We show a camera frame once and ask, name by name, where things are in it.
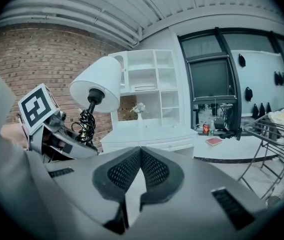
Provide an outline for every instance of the white bookshelf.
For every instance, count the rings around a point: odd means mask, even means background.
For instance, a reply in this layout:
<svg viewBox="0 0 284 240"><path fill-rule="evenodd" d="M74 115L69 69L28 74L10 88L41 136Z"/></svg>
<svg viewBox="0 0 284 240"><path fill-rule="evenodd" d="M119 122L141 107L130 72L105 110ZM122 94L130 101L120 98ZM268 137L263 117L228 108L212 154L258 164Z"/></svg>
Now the white bookshelf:
<svg viewBox="0 0 284 240"><path fill-rule="evenodd" d="M180 105L176 70L170 50L134 50L109 54L122 67L121 96L136 95L147 112L142 114L145 127L180 124ZM136 120L118 121L111 113L113 128L133 127Z"/></svg>

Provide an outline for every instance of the white ceiling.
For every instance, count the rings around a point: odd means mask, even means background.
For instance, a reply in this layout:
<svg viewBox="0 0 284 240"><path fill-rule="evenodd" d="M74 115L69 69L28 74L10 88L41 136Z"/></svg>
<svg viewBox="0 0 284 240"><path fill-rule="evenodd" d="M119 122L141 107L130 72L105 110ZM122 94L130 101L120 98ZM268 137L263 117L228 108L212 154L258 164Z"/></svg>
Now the white ceiling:
<svg viewBox="0 0 284 240"><path fill-rule="evenodd" d="M277 21L272 0L11 0L0 27L16 23L54 23L84 29L131 48L170 25L196 17L243 11Z"/></svg>

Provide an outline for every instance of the white lampshade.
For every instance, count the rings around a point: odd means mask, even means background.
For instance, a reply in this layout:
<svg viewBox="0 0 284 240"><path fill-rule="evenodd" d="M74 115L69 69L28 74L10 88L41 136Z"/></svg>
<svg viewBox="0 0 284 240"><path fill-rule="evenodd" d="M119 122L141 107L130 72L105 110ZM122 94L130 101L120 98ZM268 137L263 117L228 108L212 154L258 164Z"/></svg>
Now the white lampshade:
<svg viewBox="0 0 284 240"><path fill-rule="evenodd" d="M88 108L87 100L90 89L102 91L105 97L94 111L109 113L120 106L121 65L112 57L102 57L85 69L70 84L71 96L81 106Z"/></svg>

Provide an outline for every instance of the metal rack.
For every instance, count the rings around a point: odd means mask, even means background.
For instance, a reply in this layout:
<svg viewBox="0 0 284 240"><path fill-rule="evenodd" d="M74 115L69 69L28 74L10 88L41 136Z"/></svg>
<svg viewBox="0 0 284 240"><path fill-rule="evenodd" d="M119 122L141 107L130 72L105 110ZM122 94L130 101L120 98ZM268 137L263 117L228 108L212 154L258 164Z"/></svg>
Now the metal rack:
<svg viewBox="0 0 284 240"><path fill-rule="evenodd" d="M266 154L268 151L271 151L277 156L279 156L284 164L284 141L277 142L278 137L281 137L284 140L284 125L271 122L271 120L268 118L268 114L266 114L262 116L261 118L251 123L248 123L243 129L244 131L250 133L251 135L261 139L261 143L258 146L258 149L252 161L250 162L249 166L246 168L246 170L241 175L241 177L238 179L238 181L243 180L244 183L248 186L248 188L254 192L254 190L249 185L247 180L245 180L244 175L248 171L248 169L251 167L251 165L254 163L260 148L261 147L266 148L261 169L263 167L267 168L272 174L275 175L276 179L271 184L270 188L261 197L261 199L263 199L267 195L267 193L269 193L269 191L282 180L284 176L284 165L283 165L283 169L281 170L281 172L277 174L265 164Z"/></svg>

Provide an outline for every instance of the vase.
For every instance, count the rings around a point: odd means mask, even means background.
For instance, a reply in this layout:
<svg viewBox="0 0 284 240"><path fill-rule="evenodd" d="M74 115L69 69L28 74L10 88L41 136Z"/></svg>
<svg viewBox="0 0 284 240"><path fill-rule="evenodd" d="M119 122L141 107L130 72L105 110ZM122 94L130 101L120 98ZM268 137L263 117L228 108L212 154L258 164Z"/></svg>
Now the vase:
<svg viewBox="0 0 284 240"><path fill-rule="evenodd" d="M143 128L143 118L141 113L137 113L137 126Z"/></svg>

